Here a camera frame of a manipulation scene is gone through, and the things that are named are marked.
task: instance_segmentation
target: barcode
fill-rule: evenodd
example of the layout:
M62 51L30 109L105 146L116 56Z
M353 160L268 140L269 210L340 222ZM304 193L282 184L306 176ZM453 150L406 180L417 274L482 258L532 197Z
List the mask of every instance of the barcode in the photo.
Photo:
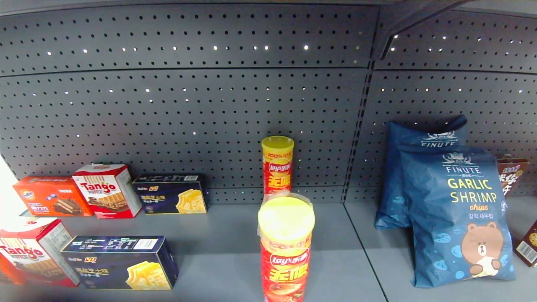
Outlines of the barcode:
M133 249L153 249L158 239L139 239Z
M531 246L529 246L524 241L518 245L517 251L526 258L530 263L537 260L537 251L535 251Z

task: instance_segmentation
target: red box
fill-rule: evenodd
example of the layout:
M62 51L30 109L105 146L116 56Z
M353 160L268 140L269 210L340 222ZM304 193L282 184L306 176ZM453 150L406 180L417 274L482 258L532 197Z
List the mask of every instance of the red box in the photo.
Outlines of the red box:
M124 164L92 164L72 176L97 218L133 218L142 208Z
M15 217L0 229L0 253L32 283L76 287L76 273L60 251L72 236L58 218Z
M33 215L93 216L93 210L71 177L29 176L13 188Z

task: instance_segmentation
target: metal bracket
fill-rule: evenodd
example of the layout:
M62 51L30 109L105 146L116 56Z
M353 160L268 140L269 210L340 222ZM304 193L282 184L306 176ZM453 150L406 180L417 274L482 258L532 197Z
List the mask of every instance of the metal bracket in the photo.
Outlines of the metal bracket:
M469 1L401 1L393 5L381 6L372 59L383 60L386 57L395 34L466 2Z

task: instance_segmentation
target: snack box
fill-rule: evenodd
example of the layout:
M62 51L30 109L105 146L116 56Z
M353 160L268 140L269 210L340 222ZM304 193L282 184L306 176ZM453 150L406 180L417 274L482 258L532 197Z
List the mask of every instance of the snack box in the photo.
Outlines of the snack box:
M93 210L71 177L21 179L13 188L36 216L93 216Z
M514 252L529 267L537 267L537 221L524 235Z
M529 162L523 157L513 157L511 154L504 154L497 161L500 182L502 183L504 196L507 197L517 185L516 182L528 167Z
M88 289L171 290L179 274L164 236L76 236L62 255Z
M23 285L26 283L26 279L9 260L0 254L0 283L10 283Z
M133 188L147 214L207 213L201 174L141 175Z
M76 287L76 273L60 250L72 236L58 218L14 217L0 229L0 253L32 283Z
M92 164L72 176L97 218L133 218L142 205L124 164Z

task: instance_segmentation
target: pegboard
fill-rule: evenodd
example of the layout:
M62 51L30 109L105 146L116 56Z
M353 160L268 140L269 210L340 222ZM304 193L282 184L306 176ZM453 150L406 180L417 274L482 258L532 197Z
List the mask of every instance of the pegboard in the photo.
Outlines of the pegboard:
M438 131L465 114L468 141L530 161L521 182L537 181L537 76L463 71L375 71L350 186L381 186L387 122Z
M344 5L132 5L2 17L0 76L367 67L377 12Z
M537 73L537 19L446 12L399 33L375 67Z
M343 202L343 186L309 186L292 188L291 191L307 196L312 203ZM207 197L211 204L260 204L263 201L263 188L208 189Z
M260 141L295 140L294 186L341 186L362 68L123 70L0 78L2 155L18 178L91 162L262 187Z

